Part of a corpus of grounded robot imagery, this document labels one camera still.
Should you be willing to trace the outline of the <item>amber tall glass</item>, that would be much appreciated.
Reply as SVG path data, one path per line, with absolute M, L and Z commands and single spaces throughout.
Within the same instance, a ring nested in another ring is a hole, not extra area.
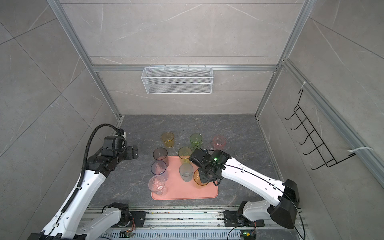
M 205 186 L 207 186 L 209 183 L 202 183 L 199 175 L 199 170 L 196 169 L 194 172 L 194 181 L 195 181 L 195 187 L 197 189 L 201 189 Z

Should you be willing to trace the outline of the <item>teal tall glass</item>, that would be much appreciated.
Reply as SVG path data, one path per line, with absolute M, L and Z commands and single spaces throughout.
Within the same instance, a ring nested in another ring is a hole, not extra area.
M 193 178 L 194 168 L 192 164 L 184 163 L 179 167 L 179 174 L 184 182 L 190 182 Z

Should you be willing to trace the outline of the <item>green short glass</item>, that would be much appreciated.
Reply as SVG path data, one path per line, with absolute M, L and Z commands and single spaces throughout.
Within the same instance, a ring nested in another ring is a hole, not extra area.
M 203 137 L 199 133 L 194 133 L 190 136 L 190 143 L 192 150 L 200 148 L 202 146 Z

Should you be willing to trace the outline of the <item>green tall glass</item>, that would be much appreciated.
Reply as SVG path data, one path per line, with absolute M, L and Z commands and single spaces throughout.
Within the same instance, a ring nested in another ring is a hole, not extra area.
M 192 149 L 189 147 L 182 147 L 178 151 L 178 156 L 181 164 L 190 164 L 190 157 L 192 154 Z

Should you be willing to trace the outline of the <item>dark grey tall glass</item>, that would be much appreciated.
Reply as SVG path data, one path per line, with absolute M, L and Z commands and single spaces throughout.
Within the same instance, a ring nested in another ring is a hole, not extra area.
M 166 148 L 157 148 L 153 152 L 153 158 L 156 161 L 163 161 L 166 166 L 169 166 L 168 151 Z

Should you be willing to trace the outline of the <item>blue tall glass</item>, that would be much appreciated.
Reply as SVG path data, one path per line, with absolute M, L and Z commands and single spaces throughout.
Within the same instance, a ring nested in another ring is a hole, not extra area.
M 151 172 L 156 176 L 161 176 L 165 181 L 169 178 L 167 164 L 164 161 L 156 161 L 151 165 Z

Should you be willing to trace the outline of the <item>yellow short glass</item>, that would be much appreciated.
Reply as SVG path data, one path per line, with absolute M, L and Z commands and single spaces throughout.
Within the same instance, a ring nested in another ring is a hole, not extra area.
M 175 136 L 172 132 L 166 132 L 162 134 L 162 141 L 166 148 L 172 148 L 174 146 Z

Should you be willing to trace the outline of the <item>clear short glass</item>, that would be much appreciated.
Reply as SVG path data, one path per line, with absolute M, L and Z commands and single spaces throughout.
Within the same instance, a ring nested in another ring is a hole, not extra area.
M 153 194 L 163 196 L 167 193 L 166 180 L 162 176 L 153 176 L 149 180 L 148 187 Z

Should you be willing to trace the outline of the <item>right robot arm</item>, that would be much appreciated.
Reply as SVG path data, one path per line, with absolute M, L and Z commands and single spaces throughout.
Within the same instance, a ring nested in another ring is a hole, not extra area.
M 282 182 L 267 177 L 221 150 L 210 153 L 196 148 L 189 160 L 198 167 L 202 183 L 218 185 L 222 179 L 228 179 L 263 198 L 259 202 L 241 203 L 235 218 L 238 224 L 248 226 L 254 222 L 272 220 L 286 229 L 295 228 L 300 196 L 294 181 Z

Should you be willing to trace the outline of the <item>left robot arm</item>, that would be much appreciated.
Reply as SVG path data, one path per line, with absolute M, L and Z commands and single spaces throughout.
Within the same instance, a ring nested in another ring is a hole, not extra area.
M 30 240 L 95 240 L 110 227 L 126 227 L 132 223 L 127 204 L 112 203 L 88 224 L 80 221 L 93 196 L 116 166 L 138 157 L 138 149 L 128 146 L 126 136 L 108 136 L 100 150 L 86 160 L 85 172 L 67 197 L 61 209 L 40 233 L 32 233 Z

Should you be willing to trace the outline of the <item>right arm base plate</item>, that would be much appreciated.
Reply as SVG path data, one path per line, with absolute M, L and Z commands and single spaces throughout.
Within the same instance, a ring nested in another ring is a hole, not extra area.
M 264 220 L 256 220 L 251 222 L 247 220 L 244 216 L 238 216 L 237 211 L 223 211 L 224 215 L 224 225 L 225 227 L 264 227 Z

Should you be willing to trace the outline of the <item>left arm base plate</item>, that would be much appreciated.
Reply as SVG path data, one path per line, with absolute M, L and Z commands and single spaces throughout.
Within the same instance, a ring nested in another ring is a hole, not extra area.
M 138 212 L 130 212 L 130 217 L 128 218 L 127 222 L 124 224 L 118 223 L 113 225 L 113 228 L 132 228 L 135 226 L 135 228 L 143 228 L 146 214 L 145 211 L 138 211 Z

